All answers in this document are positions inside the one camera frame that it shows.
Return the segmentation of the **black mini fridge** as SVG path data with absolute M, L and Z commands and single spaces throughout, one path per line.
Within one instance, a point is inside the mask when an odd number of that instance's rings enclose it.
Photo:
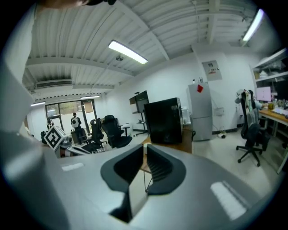
M 150 139 L 153 143 L 177 144 L 182 142 L 183 116 L 179 98 L 145 104 L 144 111 Z

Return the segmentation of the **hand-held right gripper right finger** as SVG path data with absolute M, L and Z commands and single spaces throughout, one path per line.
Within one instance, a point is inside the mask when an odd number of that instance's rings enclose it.
M 147 200 L 130 225 L 143 230 L 243 230 L 269 199 L 204 157 L 148 145 L 153 176 Z

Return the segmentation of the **glass door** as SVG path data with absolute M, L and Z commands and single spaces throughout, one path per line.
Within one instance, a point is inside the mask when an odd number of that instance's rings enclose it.
M 81 121 L 80 138 L 82 143 L 92 134 L 92 125 L 90 122 L 97 118 L 95 104 L 92 100 L 54 103 L 46 105 L 45 111 L 47 120 L 62 128 L 72 138 L 75 145 L 79 145 L 79 140 L 72 125 L 73 115 L 76 114 L 76 117 Z

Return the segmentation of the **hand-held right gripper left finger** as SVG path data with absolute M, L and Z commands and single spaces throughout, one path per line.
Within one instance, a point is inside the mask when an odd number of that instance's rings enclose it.
M 143 147 L 129 146 L 94 155 L 54 157 L 54 186 L 63 206 L 59 230 L 144 230 L 131 221 L 132 167 L 143 162 Z

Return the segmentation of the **grey electrical panel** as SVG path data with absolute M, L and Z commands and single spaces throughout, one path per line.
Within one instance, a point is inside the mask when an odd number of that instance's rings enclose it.
M 222 80 L 221 71 L 216 60 L 202 63 L 208 81 Z

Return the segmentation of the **wooden desk with white frame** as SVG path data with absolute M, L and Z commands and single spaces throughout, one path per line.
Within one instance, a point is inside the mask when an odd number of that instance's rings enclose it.
M 286 119 L 284 115 L 277 114 L 277 113 L 274 113 L 274 112 L 269 111 L 269 110 L 261 110 L 261 111 L 259 111 L 259 114 L 261 116 L 273 121 L 273 128 L 272 128 L 273 137 L 276 137 L 279 124 L 283 124 L 286 127 L 288 127 L 288 119 Z M 283 169 L 287 159 L 288 159 L 288 146 L 285 148 L 284 159 L 282 160 L 280 166 L 278 167 L 278 169 L 276 171 L 277 174 L 280 174 L 282 172 L 282 169 Z

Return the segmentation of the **black flat screen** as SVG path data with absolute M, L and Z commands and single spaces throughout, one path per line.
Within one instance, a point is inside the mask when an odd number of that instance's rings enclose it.
M 137 111 L 139 113 L 144 111 L 144 105 L 149 104 L 147 91 L 143 91 L 135 96 Z

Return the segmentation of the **monitor with pink screen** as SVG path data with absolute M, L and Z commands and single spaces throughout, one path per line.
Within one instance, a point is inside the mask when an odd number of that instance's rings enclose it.
M 270 102 L 271 101 L 271 87 L 256 88 L 256 99 L 259 101 Z

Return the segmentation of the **white wall shelf unit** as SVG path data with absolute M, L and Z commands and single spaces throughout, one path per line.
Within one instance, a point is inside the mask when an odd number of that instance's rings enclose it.
M 288 81 L 288 49 L 263 58 L 252 68 L 255 88 L 272 86 Z

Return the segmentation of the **white air vent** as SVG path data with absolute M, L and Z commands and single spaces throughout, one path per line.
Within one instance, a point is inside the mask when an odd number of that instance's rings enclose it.
M 36 83 L 35 89 L 41 89 L 41 88 L 49 88 L 49 87 L 58 87 L 58 86 L 67 86 L 71 85 L 72 80 L 71 79 L 63 79 L 63 80 L 47 80 L 47 81 L 41 81 Z

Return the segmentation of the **black rolling screen stand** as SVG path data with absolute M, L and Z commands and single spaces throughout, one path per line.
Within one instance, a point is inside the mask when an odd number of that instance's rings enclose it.
M 135 136 L 138 137 L 140 135 L 148 135 L 148 127 L 146 122 L 145 112 L 133 112 L 134 115 L 138 115 L 138 120 L 133 123 L 133 131 L 135 132 Z

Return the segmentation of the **wooden table with black legs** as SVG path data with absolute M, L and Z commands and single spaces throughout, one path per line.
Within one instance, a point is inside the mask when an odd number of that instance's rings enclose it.
M 193 141 L 193 137 L 195 135 L 195 131 L 193 131 L 192 125 L 191 124 L 186 124 L 183 127 L 183 133 L 182 133 L 182 142 L 181 143 L 176 143 L 176 144 L 161 144 L 161 143 L 156 143 L 156 145 L 160 145 L 160 146 L 164 146 L 164 147 L 169 147 L 169 148 L 173 148 L 176 150 L 180 150 L 183 152 L 187 152 L 187 153 L 192 153 L 192 141 Z M 143 142 L 142 144 L 153 144 L 151 142 L 151 138 L 150 136 L 148 136 Z M 150 179 L 149 183 L 146 184 L 146 178 L 145 178 L 145 174 L 146 173 L 150 173 L 150 168 L 148 167 L 147 164 L 147 154 L 143 154 L 143 164 L 140 168 L 141 171 L 143 171 L 143 176 L 144 176 L 144 190 L 147 193 L 148 189 L 152 183 L 152 179 Z

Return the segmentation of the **grey refrigerator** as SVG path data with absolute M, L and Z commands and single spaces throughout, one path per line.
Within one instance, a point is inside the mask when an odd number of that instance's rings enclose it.
M 201 93 L 197 86 L 203 86 Z M 192 118 L 192 127 L 195 131 L 194 141 L 206 141 L 212 137 L 212 100 L 207 82 L 194 83 L 187 87 L 187 99 Z

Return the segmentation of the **black office chair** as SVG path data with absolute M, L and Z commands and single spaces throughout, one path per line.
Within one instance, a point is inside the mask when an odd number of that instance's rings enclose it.
M 256 160 L 256 166 L 260 167 L 261 163 L 257 153 L 261 155 L 267 150 L 270 135 L 264 127 L 260 126 L 259 111 L 256 108 L 251 90 L 239 90 L 235 103 L 240 104 L 243 111 L 244 123 L 240 135 L 246 141 L 244 146 L 236 146 L 236 150 L 241 149 L 246 151 L 238 159 L 238 163 L 241 163 L 248 154 L 251 154 Z
M 119 128 L 117 120 L 113 115 L 105 116 L 104 121 L 101 124 L 101 128 L 106 133 L 108 144 L 112 149 L 125 147 L 132 141 L 132 137 L 122 136 L 124 130 Z
M 104 152 L 105 148 L 103 146 L 103 143 L 101 140 L 104 138 L 104 135 L 102 133 L 101 129 L 101 119 L 94 119 L 90 122 L 91 128 L 92 128 L 92 134 L 91 137 L 86 140 L 86 145 L 82 147 L 82 149 L 90 152 L 90 153 L 100 153 Z

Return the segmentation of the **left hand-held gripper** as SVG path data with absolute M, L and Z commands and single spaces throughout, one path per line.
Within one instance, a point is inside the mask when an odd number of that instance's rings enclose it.
M 44 140 L 55 152 L 57 158 L 71 156 L 71 152 L 68 148 L 72 146 L 72 138 L 69 137 L 59 126 L 53 125 L 44 135 Z M 91 154 L 91 152 L 77 146 L 72 146 L 72 152 L 78 155 Z

